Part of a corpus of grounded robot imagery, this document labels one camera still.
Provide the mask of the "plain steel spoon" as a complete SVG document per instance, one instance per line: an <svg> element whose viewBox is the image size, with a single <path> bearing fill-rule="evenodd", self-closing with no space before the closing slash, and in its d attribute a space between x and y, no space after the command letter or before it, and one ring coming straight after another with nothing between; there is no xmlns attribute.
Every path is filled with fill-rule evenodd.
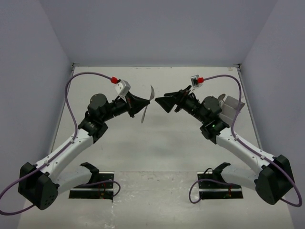
<svg viewBox="0 0 305 229"><path fill-rule="evenodd" d="M226 97L226 94L221 94L220 96L218 96L218 100L222 101L222 100L224 100L225 97Z"/></svg>

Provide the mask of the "clear plastic utensil container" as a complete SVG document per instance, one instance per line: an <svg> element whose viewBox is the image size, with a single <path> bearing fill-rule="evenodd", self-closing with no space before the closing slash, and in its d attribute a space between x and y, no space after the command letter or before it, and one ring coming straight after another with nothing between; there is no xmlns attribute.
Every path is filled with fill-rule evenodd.
<svg viewBox="0 0 305 229"><path fill-rule="evenodd" d="M222 109L219 116L229 126L232 125L239 101L231 96L226 96L224 100L219 101L219 105Z"/></svg>

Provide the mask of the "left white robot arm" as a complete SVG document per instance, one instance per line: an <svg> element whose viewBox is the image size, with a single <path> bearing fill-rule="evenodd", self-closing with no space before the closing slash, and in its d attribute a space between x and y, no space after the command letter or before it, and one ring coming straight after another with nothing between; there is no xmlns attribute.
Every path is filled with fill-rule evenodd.
<svg viewBox="0 0 305 229"><path fill-rule="evenodd" d="M73 135L60 147L35 164L25 163L20 168L18 192L40 210L48 208L63 191L65 181L60 173L76 156L95 144L107 131L107 121L128 113L131 118L150 101L127 93L108 102L104 94L91 97L84 119Z"/></svg>

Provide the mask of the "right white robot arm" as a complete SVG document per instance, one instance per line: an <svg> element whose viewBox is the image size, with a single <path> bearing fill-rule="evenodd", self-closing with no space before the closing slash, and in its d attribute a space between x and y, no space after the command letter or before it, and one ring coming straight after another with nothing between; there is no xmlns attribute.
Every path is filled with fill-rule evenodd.
<svg viewBox="0 0 305 229"><path fill-rule="evenodd" d="M202 135L214 144L223 147L246 163L251 172L248 178L244 175L233 176L224 171L213 175L213 183L224 187L228 183L254 189L258 196L270 205L283 199L283 196L295 187L295 181L289 160L283 156L274 156L245 141L227 124L219 114L222 109L220 102L213 96L199 102L189 89L167 93L155 99L167 112L171 110L186 111L202 123Z"/></svg>

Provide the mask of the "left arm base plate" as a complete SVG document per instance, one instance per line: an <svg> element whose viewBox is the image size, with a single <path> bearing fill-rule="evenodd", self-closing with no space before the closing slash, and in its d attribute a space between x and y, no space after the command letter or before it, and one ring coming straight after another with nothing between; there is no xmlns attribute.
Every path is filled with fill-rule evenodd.
<svg viewBox="0 0 305 229"><path fill-rule="evenodd" d="M114 180L114 172L99 172L93 183ZM89 187L75 187L69 192L69 199L108 199L113 200L113 183L97 184Z"/></svg>

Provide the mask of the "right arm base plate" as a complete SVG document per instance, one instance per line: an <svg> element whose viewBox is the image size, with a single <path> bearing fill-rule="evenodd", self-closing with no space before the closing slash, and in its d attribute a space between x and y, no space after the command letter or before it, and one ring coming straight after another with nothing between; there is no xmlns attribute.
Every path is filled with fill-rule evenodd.
<svg viewBox="0 0 305 229"><path fill-rule="evenodd" d="M197 173L198 180L212 179L224 183L220 174L212 171ZM242 188L239 185L223 185L211 181L200 181L198 183L199 195L202 200L206 199L243 199Z"/></svg>

